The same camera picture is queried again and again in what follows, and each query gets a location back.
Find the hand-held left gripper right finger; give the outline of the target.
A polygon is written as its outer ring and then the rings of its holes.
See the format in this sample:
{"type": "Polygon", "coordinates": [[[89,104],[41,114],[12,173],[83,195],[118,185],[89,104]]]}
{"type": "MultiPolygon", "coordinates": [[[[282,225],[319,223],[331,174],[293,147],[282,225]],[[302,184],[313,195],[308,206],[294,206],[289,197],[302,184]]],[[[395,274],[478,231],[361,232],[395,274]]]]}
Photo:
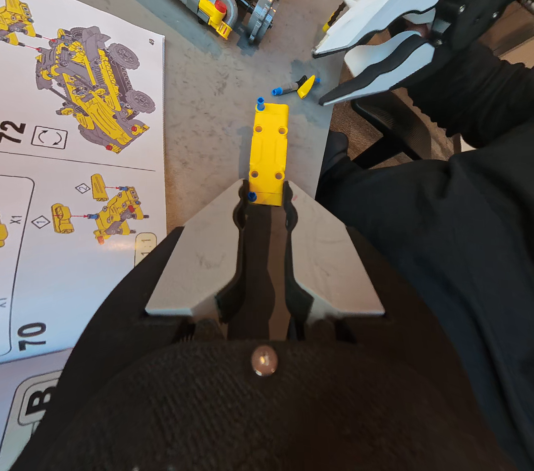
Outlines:
{"type": "Polygon", "coordinates": [[[345,224],[295,183],[284,184],[286,306],[297,321],[380,317],[379,296],[345,224]]]}

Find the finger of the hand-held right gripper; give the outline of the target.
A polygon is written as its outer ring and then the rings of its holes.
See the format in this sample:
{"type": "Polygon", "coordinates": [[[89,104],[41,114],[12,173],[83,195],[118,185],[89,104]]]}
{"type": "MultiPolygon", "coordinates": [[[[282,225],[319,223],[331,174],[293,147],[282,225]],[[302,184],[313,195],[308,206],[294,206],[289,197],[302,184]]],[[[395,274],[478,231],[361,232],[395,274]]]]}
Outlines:
{"type": "Polygon", "coordinates": [[[352,79],[319,99],[329,106],[392,90],[426,65],[435,47],[417,31],[401,32],[380,45],[360,45],[349,50],[344,63],[352,79]]]}
{"type": "Polygon", "coordinates": [[[366,35],[387,28],[400,16],[423,14],[438,0],[348,0],[346,12],[312,50],[314,58],[348,51],[366,35]]]}

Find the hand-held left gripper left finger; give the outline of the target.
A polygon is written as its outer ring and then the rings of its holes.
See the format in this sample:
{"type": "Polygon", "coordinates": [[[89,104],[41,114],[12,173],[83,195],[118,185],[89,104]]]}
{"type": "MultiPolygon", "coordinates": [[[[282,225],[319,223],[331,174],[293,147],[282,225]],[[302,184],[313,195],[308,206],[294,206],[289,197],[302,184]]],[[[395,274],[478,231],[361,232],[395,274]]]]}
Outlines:
{"type": "Polygon", "coordinates": [[[247,180],[189,219],[146,304],[149,315],[228,323],[244,301],[247,180]]]}

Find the grey axle with yellow connector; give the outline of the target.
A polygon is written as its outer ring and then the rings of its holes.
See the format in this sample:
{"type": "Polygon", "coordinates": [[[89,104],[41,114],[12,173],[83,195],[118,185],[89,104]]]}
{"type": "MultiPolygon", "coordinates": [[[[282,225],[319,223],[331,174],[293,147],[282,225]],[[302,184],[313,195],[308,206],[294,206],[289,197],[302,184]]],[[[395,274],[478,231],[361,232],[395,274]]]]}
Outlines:
{"type": "Polygon", "coordinates": [[[274,97],[291,94],[293,92],[304,99],[312,90],[313,86],[321,82],[320,78],[316,75],[308,77],[303,75],[298,81],[286,83],[282,86],[272,89],[271,94],[274,97]]]}

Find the yellow toy panel block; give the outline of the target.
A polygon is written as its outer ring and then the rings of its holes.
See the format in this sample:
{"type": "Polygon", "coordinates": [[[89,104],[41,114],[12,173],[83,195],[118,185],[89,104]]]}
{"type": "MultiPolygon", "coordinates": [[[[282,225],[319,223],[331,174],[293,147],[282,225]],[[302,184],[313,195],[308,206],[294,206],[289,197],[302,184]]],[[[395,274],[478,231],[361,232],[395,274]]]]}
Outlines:
{"type": "Polygon", "coordinates": [[[257,205],[279,207],[288,148],[289,106],[256,102],[249,161],[249,201],[257,205]]]}

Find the person's right forearm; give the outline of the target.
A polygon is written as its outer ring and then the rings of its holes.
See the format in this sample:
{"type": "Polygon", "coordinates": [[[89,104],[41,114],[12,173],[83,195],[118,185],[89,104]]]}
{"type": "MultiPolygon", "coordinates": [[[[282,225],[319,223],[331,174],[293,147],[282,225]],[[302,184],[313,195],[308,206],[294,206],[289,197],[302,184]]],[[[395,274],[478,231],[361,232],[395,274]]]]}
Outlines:
{"type": "Polygon", "coordinates": [[[475,41],[443,68],[407,87],[414,106],[474,148],[533,122],[533,69],[475,41]]]}

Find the black office chair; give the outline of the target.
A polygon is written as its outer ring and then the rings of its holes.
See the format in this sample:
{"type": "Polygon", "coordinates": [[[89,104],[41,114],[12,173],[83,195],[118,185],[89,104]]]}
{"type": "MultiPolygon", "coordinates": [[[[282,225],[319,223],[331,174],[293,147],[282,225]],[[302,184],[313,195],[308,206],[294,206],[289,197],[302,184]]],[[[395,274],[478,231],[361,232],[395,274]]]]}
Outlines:
{"type": "Polygon", "coordinates": [[[353,159],[358,167],[370,169],[400,153],[413,161],[431,159],[431,133],[417,114],[394,92],[382,92],[352,100],[351,108],[382,135],[353,159]]]}

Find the open instruction booklet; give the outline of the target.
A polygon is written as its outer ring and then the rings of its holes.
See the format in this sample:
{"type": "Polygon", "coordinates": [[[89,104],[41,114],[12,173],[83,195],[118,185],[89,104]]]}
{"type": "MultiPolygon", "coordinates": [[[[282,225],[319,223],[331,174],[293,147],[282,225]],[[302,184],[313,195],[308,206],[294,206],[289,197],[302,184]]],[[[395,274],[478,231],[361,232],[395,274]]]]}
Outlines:
{"type": "Polygon", "coordinates": [[[164,36],[77,0],[1,0],[1,470],[165,236],[164,36]]]}

